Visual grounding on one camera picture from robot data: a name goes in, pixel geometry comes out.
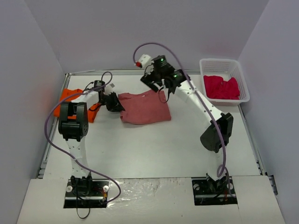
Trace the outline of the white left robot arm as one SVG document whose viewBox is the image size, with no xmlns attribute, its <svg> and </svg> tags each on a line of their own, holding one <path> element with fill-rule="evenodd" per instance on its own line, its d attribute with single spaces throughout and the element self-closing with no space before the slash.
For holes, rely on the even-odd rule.
<svg viewBox="0 0 299 224">
<path fill-rule="evenodd" d="M 66 141 L 72 155 L 71 185 L 83 195 L 93 192 L 94 183 L 91 171 L 87 170 L 88 162 L 85 149 L 85 137 L 89 129 L 88 111 L 96 105 L 104 105 L 110 112 L 124 111 L 124 107 L 112 86 L 104 81 L 94 81 L 94 91 L 87 90 L 73 100 L 61 103 L 58 131 Z"/>
</svg>

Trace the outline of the pink t shirt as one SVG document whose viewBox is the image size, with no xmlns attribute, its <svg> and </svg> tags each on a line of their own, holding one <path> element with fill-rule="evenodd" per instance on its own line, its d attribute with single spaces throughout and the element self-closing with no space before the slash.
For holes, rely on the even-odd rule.
<svg viewBox="0 0 299 224">
<path fill-rule="evenodd" d="M 170 121 L 171 113 L 165 93 L 149 90 L 140 94 L 122 93 L 118 99 L 124 110 L 120 112 L 123 123 L 148 125 Z"/>
</svg>

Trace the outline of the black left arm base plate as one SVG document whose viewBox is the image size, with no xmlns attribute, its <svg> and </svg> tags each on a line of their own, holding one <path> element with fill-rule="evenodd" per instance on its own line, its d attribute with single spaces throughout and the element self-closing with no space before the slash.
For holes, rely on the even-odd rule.
<svg viewBox="0 0 299 224">
<path fill-rule="evenodd" d="M 106 208 L 108 185 L 107 180 L 94 180 L 91 189 L 84 193 L 82 189 L 76 189 L 75 184 L 68 180 L 64 197 L 64 209 Z"/>
</svg>

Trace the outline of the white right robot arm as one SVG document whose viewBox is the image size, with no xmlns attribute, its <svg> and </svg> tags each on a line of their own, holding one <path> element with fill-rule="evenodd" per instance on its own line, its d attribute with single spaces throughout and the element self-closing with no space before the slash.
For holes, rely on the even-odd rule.
<svg viewBox="0 0 299 224">
<path fill-rule="evenodd" d="M 165 56 L 152 58 L 143 54 L 135 63 L 144 69 L 141 81 L 155 92 L 167 90 L 187 104 L 201 123 L 200 142 L 209 151 L 207 187 L 217 193 L 224 187 L 226 146 L 232 134 L 233 116 L 211 104 L 182 69 L 175 69 Z"/>
</svg>

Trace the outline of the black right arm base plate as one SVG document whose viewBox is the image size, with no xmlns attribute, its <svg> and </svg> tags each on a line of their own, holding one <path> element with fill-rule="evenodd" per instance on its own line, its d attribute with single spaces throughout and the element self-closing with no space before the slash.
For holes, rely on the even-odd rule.
<svg viewBox="0 0 299 224">
<path fill-rule="evenodd" d="M 195 206 L 238 204 L 232 177 L 215 182 L 211 178 L 192 178 Z"/>
</svg>

